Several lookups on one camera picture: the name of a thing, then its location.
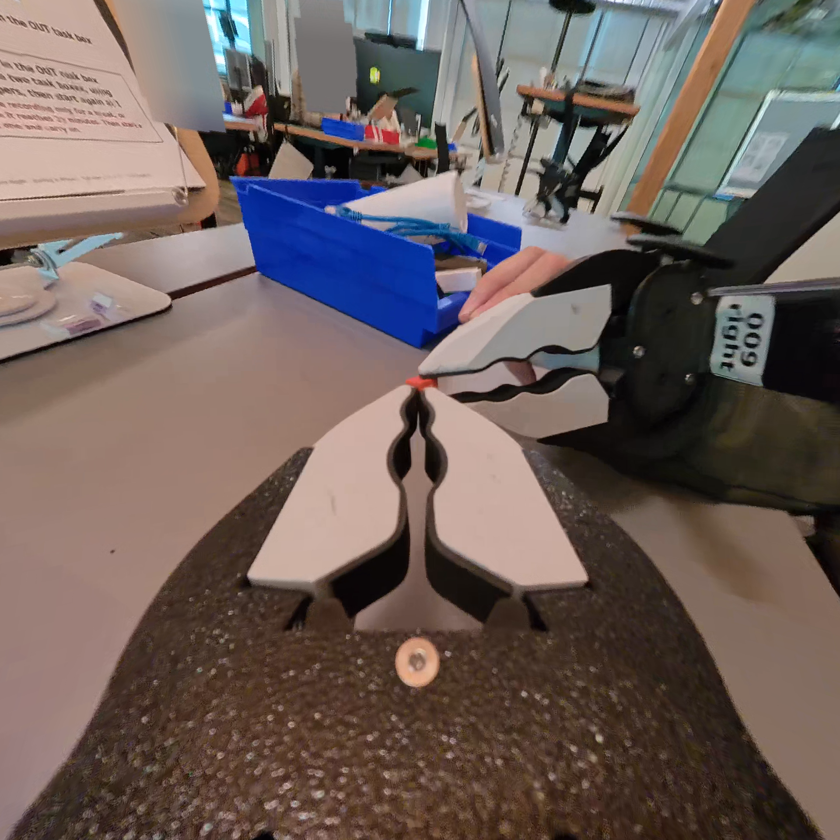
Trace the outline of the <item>brown cardboard board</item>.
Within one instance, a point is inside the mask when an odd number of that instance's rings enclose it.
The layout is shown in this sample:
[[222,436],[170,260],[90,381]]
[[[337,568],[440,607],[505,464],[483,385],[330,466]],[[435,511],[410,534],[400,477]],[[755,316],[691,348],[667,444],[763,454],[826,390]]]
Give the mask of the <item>brown cardboard board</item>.
[[170,128],[186,159],[204,184],[202,188],[190,189],[187,204],[178,214],[176,224],[182,229],[198,229],[204,227],[208,219],[215,217],[221,193],[217,173],[199,132]]

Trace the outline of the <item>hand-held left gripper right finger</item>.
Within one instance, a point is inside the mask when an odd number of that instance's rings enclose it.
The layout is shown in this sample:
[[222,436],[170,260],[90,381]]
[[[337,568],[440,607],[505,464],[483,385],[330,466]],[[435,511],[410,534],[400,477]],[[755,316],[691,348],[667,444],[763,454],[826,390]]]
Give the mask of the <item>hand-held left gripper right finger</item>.
[[486,621],[501,601],[587,586],[589,576],[522,447],[438,389],[422,391],[427,579]]

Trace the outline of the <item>white round disc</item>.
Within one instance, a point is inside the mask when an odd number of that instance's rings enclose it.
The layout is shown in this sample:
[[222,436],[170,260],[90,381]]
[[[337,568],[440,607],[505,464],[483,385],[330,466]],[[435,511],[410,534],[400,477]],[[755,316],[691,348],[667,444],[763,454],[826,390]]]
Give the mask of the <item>white round disc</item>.
[[50,313],[56,294],[37,280],[6,280],[1,283],[1,328],[31,322]]

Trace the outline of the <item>white paper roll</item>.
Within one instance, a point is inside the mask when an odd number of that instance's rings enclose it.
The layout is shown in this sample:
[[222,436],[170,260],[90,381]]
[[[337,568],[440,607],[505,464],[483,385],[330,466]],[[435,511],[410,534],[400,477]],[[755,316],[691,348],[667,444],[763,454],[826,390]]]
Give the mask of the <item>white paper roll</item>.
[[404,228],[410,233],[466,234],[469,225],[466,194],[456,171],[328,205],[325,212],[379,230]]

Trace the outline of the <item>small white box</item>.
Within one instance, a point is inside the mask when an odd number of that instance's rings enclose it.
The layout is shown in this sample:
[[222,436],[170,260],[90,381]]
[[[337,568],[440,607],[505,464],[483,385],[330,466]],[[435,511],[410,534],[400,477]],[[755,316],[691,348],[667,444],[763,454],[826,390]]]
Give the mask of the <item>small white box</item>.
[[479,266],[439,269],[435,272],[435,281],[439,294],[445,297],[473,291],[483,274]]

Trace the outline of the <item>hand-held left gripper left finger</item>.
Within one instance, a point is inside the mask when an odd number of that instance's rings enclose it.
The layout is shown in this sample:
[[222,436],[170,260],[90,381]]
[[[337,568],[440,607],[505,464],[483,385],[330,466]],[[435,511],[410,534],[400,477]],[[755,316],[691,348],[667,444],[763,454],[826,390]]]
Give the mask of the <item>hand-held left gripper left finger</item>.
[[253,586],[337,599],[357,614],[404,581],[411,388],[397,386],[315,444],[248,570]]

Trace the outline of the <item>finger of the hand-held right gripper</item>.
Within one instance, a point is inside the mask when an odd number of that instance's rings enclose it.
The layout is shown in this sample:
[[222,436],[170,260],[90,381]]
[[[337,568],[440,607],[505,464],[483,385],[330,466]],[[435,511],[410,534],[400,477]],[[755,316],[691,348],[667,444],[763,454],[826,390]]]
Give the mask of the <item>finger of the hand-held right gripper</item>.
[[610,399],[588,371],[558,369],[528,385],[504,384],[453,398],[510,434],[547,440],[607,422]]
[[610,285],[535,297],[522,293],[462,323],[418,367],[422,377],[483,371],[500,361],[527,361],[556,348],[594,348],[613,312]]

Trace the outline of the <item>wooden post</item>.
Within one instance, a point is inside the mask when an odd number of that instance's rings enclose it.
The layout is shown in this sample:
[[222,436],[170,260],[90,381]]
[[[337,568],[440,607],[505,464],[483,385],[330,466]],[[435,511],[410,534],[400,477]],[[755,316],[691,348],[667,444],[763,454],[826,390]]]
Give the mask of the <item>wooden post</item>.
[[754,5],[754,1],[720,3],[644,172],[634,188],[627,211],[644,216],[650,211]]

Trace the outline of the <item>black monitor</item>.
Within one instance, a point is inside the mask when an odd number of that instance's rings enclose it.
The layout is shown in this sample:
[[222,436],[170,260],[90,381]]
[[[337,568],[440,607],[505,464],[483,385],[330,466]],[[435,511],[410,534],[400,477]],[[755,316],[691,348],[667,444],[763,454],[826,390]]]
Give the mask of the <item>black monitor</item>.
[[433,128],[441,51],[409,49],[354,37],[356,104],[367,113],[383,95],[397,99],[397,113],[407,110]]

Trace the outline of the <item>blue plastic bin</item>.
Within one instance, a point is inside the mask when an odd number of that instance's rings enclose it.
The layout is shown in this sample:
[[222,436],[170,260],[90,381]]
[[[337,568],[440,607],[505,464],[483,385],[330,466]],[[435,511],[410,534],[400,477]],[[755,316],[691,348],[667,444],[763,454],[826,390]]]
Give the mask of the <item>blue plastic bin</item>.
[[435,247],[326,212],[382,188],[238,176],[231,183],[265,277],[417,348],[457,326],[467,294],[438,295]]

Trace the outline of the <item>printed instruction sheet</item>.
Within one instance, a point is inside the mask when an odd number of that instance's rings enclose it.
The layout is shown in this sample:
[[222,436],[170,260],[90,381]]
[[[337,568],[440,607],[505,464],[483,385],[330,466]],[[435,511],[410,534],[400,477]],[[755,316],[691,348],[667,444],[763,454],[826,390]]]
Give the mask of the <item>printed instruction sheet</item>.
[[2,200],[204,186],[94,2],[1,2]]

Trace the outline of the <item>white framed board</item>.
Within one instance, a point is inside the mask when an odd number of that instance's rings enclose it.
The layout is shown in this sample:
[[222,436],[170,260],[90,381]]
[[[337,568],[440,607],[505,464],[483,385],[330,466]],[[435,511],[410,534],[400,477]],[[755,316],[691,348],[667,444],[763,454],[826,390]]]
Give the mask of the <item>white framed board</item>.
[[815,128],[839,122],[838,91],[774,89],[764,98],[714,197],[749,198]]

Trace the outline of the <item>black office chair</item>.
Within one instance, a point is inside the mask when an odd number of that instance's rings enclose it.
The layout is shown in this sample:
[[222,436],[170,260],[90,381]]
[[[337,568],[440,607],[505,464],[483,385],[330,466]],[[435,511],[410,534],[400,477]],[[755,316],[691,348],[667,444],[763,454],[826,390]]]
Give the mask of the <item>black office chair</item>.
[[815,128],[759,190],[702,245],[676,228],[621,212],[612,221],[637,228],[627,242],[695,274],[705,295],[751,293],[839,211],[839,129]]

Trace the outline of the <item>person's right forearm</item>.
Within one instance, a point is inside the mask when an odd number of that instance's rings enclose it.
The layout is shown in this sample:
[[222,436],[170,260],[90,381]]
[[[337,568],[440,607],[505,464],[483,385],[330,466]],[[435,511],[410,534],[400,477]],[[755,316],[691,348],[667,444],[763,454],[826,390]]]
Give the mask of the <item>person's right forearm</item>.
[[683,414],[626,442],[614,465],[718,501],[835,514],[839,409],[711,377]]

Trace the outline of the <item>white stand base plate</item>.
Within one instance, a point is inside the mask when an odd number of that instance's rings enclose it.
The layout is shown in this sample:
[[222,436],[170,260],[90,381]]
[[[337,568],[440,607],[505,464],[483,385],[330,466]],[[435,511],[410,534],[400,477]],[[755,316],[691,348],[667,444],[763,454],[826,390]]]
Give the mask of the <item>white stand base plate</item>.
[[[1,283],[12,279],[37,280],[43,286],[36,269],[25,265],[2,268]],[[57,299],[50,313],[1,328],[1,362],[146,319],[172,306],[170,296],[159,290],[85,263],[62,267],[59,280],[48,289]]]

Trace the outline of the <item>person's right hand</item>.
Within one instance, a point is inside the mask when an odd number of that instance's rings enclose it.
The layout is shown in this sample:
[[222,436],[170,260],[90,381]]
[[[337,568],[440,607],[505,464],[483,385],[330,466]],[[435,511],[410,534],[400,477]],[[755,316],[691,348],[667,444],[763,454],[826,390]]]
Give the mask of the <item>person's right hand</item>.
[[459,323],[467,323],[504,300],[542,287],[572,263],[571,258],[538,246],[521,249],[477,281],[458,314]]

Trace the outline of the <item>wooden top standing desk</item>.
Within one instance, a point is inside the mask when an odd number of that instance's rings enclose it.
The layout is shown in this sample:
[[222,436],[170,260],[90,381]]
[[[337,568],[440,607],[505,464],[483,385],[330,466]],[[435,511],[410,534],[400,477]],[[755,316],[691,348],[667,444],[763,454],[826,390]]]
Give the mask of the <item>wooden top standing desk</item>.
[[[589,175],[615,150],[638,113],[634,91],[623,87],[566,82],[561,87],[518,85],[520,118],[528,121],[528,146],[514,193],[519,195],[527,174],[538,177],[535,197],[526,214],[567,224],[581,199],[597,208],[603,188],[585,189]],[[550,157],[530,167],[543,123],[549,120],[560,132]]]

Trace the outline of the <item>thin grey panel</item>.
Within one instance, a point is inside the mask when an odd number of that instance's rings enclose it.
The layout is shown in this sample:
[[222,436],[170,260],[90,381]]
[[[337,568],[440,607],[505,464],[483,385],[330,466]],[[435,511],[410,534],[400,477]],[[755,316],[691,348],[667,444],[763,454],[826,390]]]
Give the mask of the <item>thin grey panel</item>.
[[500,93],[496,62],[490,53],[477,1],[458,1],[465,14],[467,29],[476,54],[477,112],[481,149],[490,164],[500,162],[506,145],[502,128]]

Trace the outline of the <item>light blue clamp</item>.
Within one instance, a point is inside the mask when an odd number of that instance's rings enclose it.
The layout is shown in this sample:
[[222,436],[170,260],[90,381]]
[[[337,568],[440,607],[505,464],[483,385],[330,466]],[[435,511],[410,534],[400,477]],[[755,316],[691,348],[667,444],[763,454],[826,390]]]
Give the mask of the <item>light blue clamp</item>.
[[39,244],[29,250],[23,265],[36,269],[44,288],[49,288],[59,280],[62,267],[122,237],[123,233],[97,234]]

